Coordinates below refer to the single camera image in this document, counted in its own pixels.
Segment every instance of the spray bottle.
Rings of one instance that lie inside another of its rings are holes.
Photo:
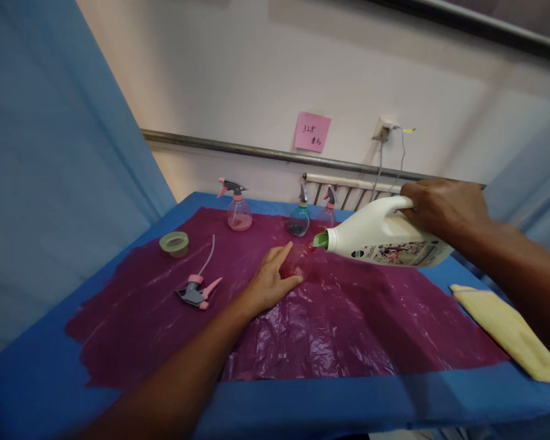
[[[307,210],[307,188],[301,184],[299,206],[293,210],[287,222],[287,230],[291,235],[303,237],[310,227],[310,213]]]
[[[334,210],[334,204],[338,200],[336,191],[332,185],[328,185],[328,191],[324,200],[328,199],[328,203],[325,208],[318,213],[316,216],[315,224],[318,232],[324,231],[326,228],[333,228],[336,224],[336,211]]]
[[[453,249],[436,236],[419,230],[401,212],[396,212],[413,206],[411,199],[403,196],[370,202],[337,227],[316,235],[314,246],[342,257],[383,266],[436,266]]]
[[[218,194],[218,198],[222,197],[226,191],[234,191],[232,203],[228,207],[228,226],[237,232],[246,231],[251,227],[252,213],[250,205],[243,199],[242,191],[247,191],[248,188],[235,181],[226,180],[224,177],[220,178],[220,182],[222,191]]]

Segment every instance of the white detergent bottle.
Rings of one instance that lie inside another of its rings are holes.
[[[316,247],[342,257],[383,266],[432,267],[452,248],[438,237],[413,226],[399,209],[412,208],[409,197],[370,202],[337,227],[313,239]]]

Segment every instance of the clear spray bottle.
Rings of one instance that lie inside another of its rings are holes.
[[[299,206],[293,210],[287,222],[287,230],[291,235],[303,237],[310,227],[310,213],[307,210],[307,188],[301,184]]]
[[[333,228],[336,225],[336,211],[334,210],[334,205],[338,196],[332,185],[328,185],[328,191],[324,200],[328,199],[328,203],[322,210],[318,213],[315,220],[315,225],[317,232],[324,232],[328,228]]]
[[[234,191],[232,196],[232,203],[228,207],[227,217],[228,226],[232,230],[237,232],[246,231],[252,224],[251,206],[243,199],[242,191],[247,191],[241,184],[226,180],[224,177],[220,178],[222,183],[222,191],[218,194],[218,198],[222,197],[226,191]]]

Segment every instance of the wall outlet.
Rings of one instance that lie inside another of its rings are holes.
[[[381,116],[377,121],[373,136],[371,139],[374,141],[380,141],[382,144],[389,140],[389,134],[393,127],[396,126],[395,120],[391,116]]]

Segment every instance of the blue curtain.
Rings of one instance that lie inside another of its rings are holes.
[[[517,226],[550,251],[550,123],[485,189],[489,214]],[[497,285],[478,268],[458,258],[502,297]]]
[[[175,205],[73,0],[0,0],[0,350]]]

